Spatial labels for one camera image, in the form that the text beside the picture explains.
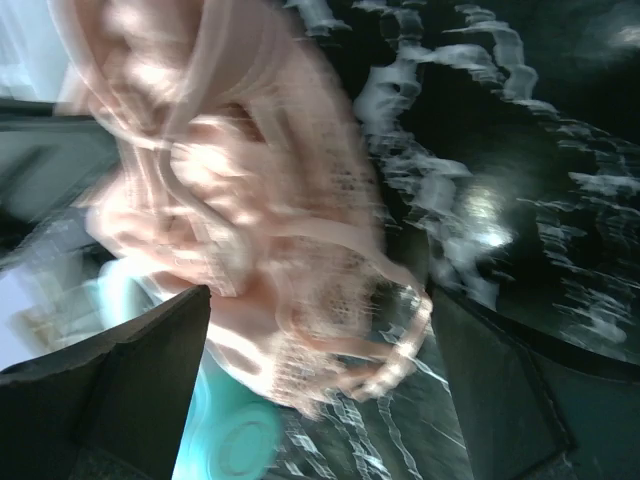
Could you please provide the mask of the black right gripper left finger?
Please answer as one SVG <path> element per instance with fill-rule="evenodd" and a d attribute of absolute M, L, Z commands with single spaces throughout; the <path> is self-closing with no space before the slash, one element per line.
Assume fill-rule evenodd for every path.
<path fill-rule="evenodd" d="M 209 299 L 206 287 L 192 287 L 126 323 L 2 370 L 2 478 L 171 478 Z"/>

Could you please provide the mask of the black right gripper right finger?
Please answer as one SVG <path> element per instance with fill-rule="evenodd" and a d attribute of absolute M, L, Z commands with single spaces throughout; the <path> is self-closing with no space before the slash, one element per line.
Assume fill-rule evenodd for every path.
<path fill-rule="evenodd" d="M 526 348 L 482 311 L 434 292 L 433 329 L 477 479 L 573 479 L 571 437 Z"/>

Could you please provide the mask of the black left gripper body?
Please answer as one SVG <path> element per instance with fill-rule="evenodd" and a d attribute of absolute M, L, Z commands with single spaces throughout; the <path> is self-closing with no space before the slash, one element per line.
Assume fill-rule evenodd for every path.
<path fill-rule="evenodd" d="M 115 140 L 93 118 L 3 99 L 1 258 L 47 258 L 92 244 L 81 203 L 118 164 Z"/>

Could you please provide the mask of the pink lace bra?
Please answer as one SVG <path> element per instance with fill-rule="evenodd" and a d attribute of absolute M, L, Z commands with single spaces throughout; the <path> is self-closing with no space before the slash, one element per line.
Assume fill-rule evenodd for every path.
<path fill-rule="evenodd" d="M 315 417 L 414 369 L 432 303 L 385 254 L 348 98 L 273 1 L 54 1 L 66 104 L 122 166 L 88 229 L 158 295 L 211 292 L 207 341 L 234 379 Z"/>

